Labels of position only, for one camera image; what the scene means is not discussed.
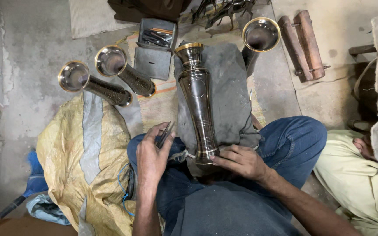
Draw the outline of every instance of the jeans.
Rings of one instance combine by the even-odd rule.
[[[279,175],[300,189],[312,172],[326,144],[326,128],[313,118],[294,116],[269,123],[260,130],[260,134],[262,139],[257,153],[270,168],[275,169]],[[134,137],[128,144],[129,161],[135,171],[137,171],[136,147],[144,135]],[[185,150],[184,143],[176,137],[169,156],[183,150]],[[232,182],[260,195],[273,198],[280,208],[277,211],[288,219],[291,218],[289,211],[271,193],[254,181],[238,177]],[[185,197],[204,187],[205,185],[191,177],[186,162],[179,163],[171,160],[167,163],[158,184],[156,196],[157,210],[166,221],[164,235],[171,234],[177,215],[184,207]]]

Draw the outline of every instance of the light blue plastic bag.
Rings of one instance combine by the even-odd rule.
[[[26,207],[30,215],[35,218],[65,226],[71,224],[62,213],[59,206],[53,203],[47,194],[36,196],[26,204]]]

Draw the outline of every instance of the hand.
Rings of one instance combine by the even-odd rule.
[[[255,150],[249,147],[232,145],[221,151],[220,156],[211,157],[214,165],[231,170],[259,184],[264,184],[272,172]]]
[[[138,144],[136,160],[138,165],[138,185],[143,187],[157,187],[160,178],[164,173],[168,154],[176,134],[173,132],[165,140],[163,147],[158,149],[154,144],[155,137],[160,135],[161,129],[167,126],[168,122],[161,123],[148,130],[143,140]]]

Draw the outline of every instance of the knee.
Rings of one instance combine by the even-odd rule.
[[[301,115],[293,118],[296,119],[296,124],[300,132],[307,135],[307,138],[310,139],[312,143],[323,149],[328,138],[328,131],[325,126],[320,121],[309,116]]]
[[[128,147],[126,148],[126,153],[128,154],[129,161],[136,163],[137,162],[137,147],[138,144],[142,141],[145,134],[140,134],[132,138],[129,143]]]

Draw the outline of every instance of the deer figurine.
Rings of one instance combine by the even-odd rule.
[[[205,16],[205,12],[206,12],[207,6],[209,4],[214,5],[214,9],[217,11],[215,0],[202,0],[201,5],[199,5],[199,7],[196,10],[196,12],[194,12],[193,10],[190,10],[192,12],[192,14],[193,14],[192,15],[192,24],[195,23],[195,21],[197,21],[199,19],[199,15],[201,15],[202,11],[204,11],[204,15],[202,17]]]
[[[219,10],[212,19],[208,18],[207,26],[205,26],[205,30],[212,27],[213,24],[220,20],[217,26],[221,24],[224,16],[230,17],[231,20],[231,30],[233,30],[233,14],[238,13],[244,10],[243,14],[240,16],[242,17],[244,13],[247,11],[250,14],[250,19],[253,17],[252,7],[255,4],[256,0],[235,0],[233,2],[227,3],[221,10]]]

